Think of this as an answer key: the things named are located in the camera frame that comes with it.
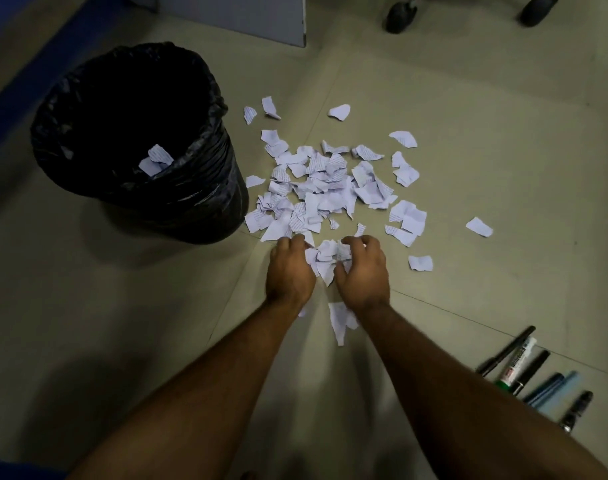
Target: black plastic liner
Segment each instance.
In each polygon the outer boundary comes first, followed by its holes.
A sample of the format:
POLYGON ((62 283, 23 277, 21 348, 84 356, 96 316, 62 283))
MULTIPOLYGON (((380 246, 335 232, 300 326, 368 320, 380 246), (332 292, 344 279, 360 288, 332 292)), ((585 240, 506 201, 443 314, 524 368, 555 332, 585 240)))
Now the black plastic liner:
POLYGON ((39 166, 60 187, 137 211, 159 232, 196 244, 244 221, 248 191, 204 60, 170 42, 117 47, 64 76, 31 127, 39 166), (139 168, 161 145, 174 159, 139 168))

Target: caster wheel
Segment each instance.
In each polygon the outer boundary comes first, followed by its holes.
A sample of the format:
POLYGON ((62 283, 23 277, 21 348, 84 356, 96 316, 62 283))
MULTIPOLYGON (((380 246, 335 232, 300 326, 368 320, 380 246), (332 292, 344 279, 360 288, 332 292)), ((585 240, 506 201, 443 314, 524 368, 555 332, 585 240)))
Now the caster wheel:
POLYGON ((520 14, 520 23, 525 27, 534 27, 540 23, 558 0, 531 0, 520 14))
POLYGON ((417 13, 416 6, 408 3, 395 3, 386 17, 386 31, 390 34, 399 34, 413 22, 417 13))

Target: person's right arm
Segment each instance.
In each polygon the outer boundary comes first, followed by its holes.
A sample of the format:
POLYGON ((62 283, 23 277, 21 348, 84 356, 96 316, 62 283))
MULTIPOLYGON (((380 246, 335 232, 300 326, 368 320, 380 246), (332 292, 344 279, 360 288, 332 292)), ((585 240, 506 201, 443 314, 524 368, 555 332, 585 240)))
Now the person's right arm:
POLYGON ((342 242, 351 245, 353 265, 348 274, 335 267, 337 288, 378 350, 436 476, 608 479, 558 425, 461 365, 391 308, 377 239, 342 242))

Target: person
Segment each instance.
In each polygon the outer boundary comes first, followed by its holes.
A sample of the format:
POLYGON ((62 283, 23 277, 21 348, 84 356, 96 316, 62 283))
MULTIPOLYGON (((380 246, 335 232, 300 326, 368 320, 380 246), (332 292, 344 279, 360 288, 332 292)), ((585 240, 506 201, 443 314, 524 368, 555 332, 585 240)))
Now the person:
MULTIPOLYGON (((344 303, 380 354, 420 447, 440 479, 608 479, 553 422, 441 350, 389 304, 377 239, 346 237, 335 267, 344 303)), ((72 470, 70 480, 221 479, 270 365, 312 295, 302 235, 270 253, 266 298, 246 321, 139 405, 72 470)))

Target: black marker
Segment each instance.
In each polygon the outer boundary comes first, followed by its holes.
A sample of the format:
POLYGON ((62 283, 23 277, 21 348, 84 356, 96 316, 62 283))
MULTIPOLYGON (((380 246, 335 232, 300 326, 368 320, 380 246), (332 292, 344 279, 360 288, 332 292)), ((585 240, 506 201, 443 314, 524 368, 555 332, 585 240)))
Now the black marker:
POLYGON ((530 334, 535 331, 535 327, 531 325, 526 330, 524 330, 521 334, 519 334, 510 344, 502 349, 502 351, 497 354, 495 357, 491 357, 480 366, 476 368, 476 373, 480 374, 482 377, 486 377, 490 371, 497 367, 501 361, 503 361, 508 354, 513 352, 517 347, 522 345, 524 340, 528 339, 530 334))
POLYGON ((549 355, 550 352, 548 350, 542 350, 542 352, 540 352, 540 354, 535 357, 535 359, 533 359, 533 361, 528 364, 528 366, 526 366, 526 369, 523 371, 523 373, 521 373, 519 377, 517 377, 510 389, 508 389, 508 392, 510 392, 512 395, 518 395, 519 393, 521 393, 522 389, 524 389, 524 386, 526 386, 526 383, 532 379, 532 377, 537 371, 540 370, 540 367, 544 362, 546 362, 546 359, 548 359, 549 355))
POLYGON ((571 406, 571 409, 568 410, 568 412, 564 415, 564 418, 562 418, 562 421, 559 422, 559 425, 562 427, 565 433, 570 434, 575 427, 575 423, 577 423, 577 420, 582 417, 582 414, 584 414, 584 411, 586 411, 592 400, 593 393, 591 391, 584 391, 582 395, 575 400, 571 406))
POLYGON ((559 386, 564 380, 564 374, 556 372, 549 377, 546 382, 540 384, 532 393, 524 398, 524 403, 532 406, 537 403, 542 397, 546 396, 553 388, 559 386))

